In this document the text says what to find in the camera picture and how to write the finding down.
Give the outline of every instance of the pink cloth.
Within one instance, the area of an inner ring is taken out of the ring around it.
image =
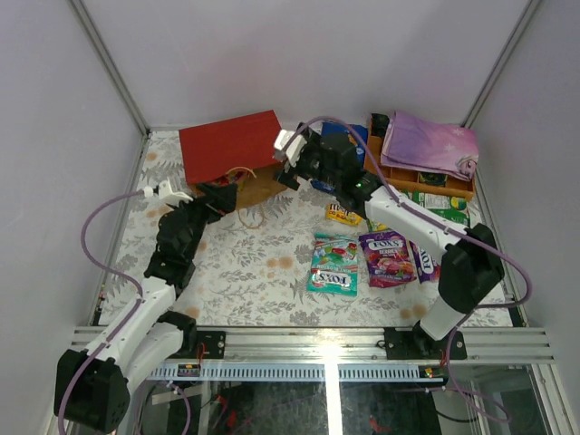
[[[469,181],[475,174],[478,157],[473,130],[424,121],[397,111],[387,128],[381,164]]]

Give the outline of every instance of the wooden tray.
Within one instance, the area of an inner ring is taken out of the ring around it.
[[[372,125],[369,129],[367,145],[377,162],[380,162],[383,138],[380,136],[372,136],[371,132]],[[377,173],[368,156],[364,159],[364,168],[373,174]],[[389,167],[381,167],[381,170],[387,180],[389,180],[389,182],[397,189],[406,189],[411,192],[419,191],[436,195],[447,195],[448,197],[460,197],[465,198],[467,201],[471,201],[473,195],[475,195],[475,179],[471,179],[471,181],[463,181],[462,179],[447,177],[445,187],[440,187],[420,183],[419,172],[417,170]]]

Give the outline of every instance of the candy bag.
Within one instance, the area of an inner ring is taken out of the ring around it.
[[[356,227],[363,220],[362,217],[353,213],[352,211],[347,211],[346,208],[339,206],[338,204],[331,203],[326,206],[326,218],[329,220],[335,220],[346,225],[352,225]]]
[[[413,258],[415,258],[415,266],[417,267],[419,282],[423,284],[425,281],[438,281],[441,276],[441,266],[420,247],[415,245],[413,242],[409,243],[411,245]]]
[[[308,290],[356,296],[358,277],[356,239],[322,233],[314,236],[316,243],[310,267]]]
[[[393,287],[415,279],[405,238],[394,231],[359,237],[369,267],[371,287]]]

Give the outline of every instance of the brand logo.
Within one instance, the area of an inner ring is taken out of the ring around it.
[[[432,274],[435,271],[435,265],[433,265],[433,259],[429,254],[419,248],[419,259],[420,266],[425,271],[426,274]]]
[[[351,278],[347,274],[339,274],[328,271],[318,271],[315,279],[323,283],[338,284],[345,287],[351,284]]]
[[[381,249],[389,249],[394,247],[403,247],[404,242],[399,238],[393,240],[372,240],[369,242],[369,249],[372,251],[379,251]]]

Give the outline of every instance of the white floral mat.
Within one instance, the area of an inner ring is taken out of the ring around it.
[[[139,188],[166,177],[183,178],[176,131],[153,133]],[[324,207],[333,200],[302,182],[266,201],[266,221],[258,207],[233,213],[209,225],[194,263],[197,270],[173,307],[202,325],[264,326],[405,326],[414,324],[438,297],[437,284],[418,280],[392,288],[368,286],[368,270],[359,249],[358,295],[346,297],[310,293],[306,279],[317,229],[363,234],[366,224],[348,227],[331,223]],[[157,200],[136,198],[131,203],[116,267],[143,277],[155,247],[159,217],[169,208]],[[473,224],[480,221],[476,200],[469,203]],[[134,288],[117,277],[103,290],[99,324],[108,324],[133,295]],[[485,299],[504,302],[501,286]],[[510,326],[507,310],[480,310],[467,325]]]

